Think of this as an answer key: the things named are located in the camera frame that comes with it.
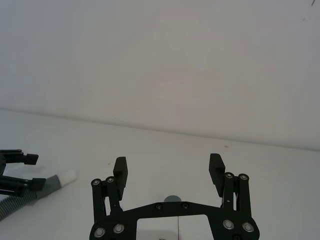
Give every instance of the white floor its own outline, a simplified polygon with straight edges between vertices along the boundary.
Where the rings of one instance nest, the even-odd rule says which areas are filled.
[[[6,175],[32,178],[78,172],[76,182],[0,222],[1,240],[89,239],[90,182],[110,176],[119,156],[127,157],[129,172],[124,210],[169,195],[218,207],[221,200],[208,172],[210,153],[221,154],[227,171],[250,176],[252,216],[261,240],[319,239],[320,152],[8,111],[0,111],[0,149],[40,156],[36,166],[9,164]],[[180,230],[197,227],[189,222],[181,222]],[[172,232],[177,232],[175,221]],[[201,231],[198,239],[205,239]]]

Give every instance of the screw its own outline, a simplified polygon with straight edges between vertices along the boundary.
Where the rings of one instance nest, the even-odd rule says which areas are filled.
[[[103,227],[98,227],[95,231],[94,231],[94,236],[96,238],[101,238],[103,235],[105,235],[106,230]]]
[[[240,178],[241,178],[242,180],[247,180],[247,179],[248,179],[248,177],[247,177],[246,175],[244,175],[244,174],[240,175]]]
[[[98,185],[99,183],[100,183],[100,180],[99,180],[99,179],[96,179],[96,180],[93,181],[92,184],[93,184],[93,185]]]
[[[233,229],[235,227],[234,223],[230,220],[224,220],[223,221],[223,226],[226,228],[226,229]]]
[[[125,230],[125,226],[123,224],[117,224],[114,226],[113,228],[113,232],[115,234],[119,234],[119,233],[122,233],[123,231]]]
[[[184,209],[187,209],[188,207],[189,207],[189,204],[188,203],[182,203],[182,207],[184,208]]]
[[[244,222],[242,224],[242,227],[244,230],[246,230],[249,233],[252,233],[255,230],[254,226],[252,226],[252,224],[249,222]]]
[[[155,209],[161,210],[162,209],[162,204],[158,203],[155,205]]]

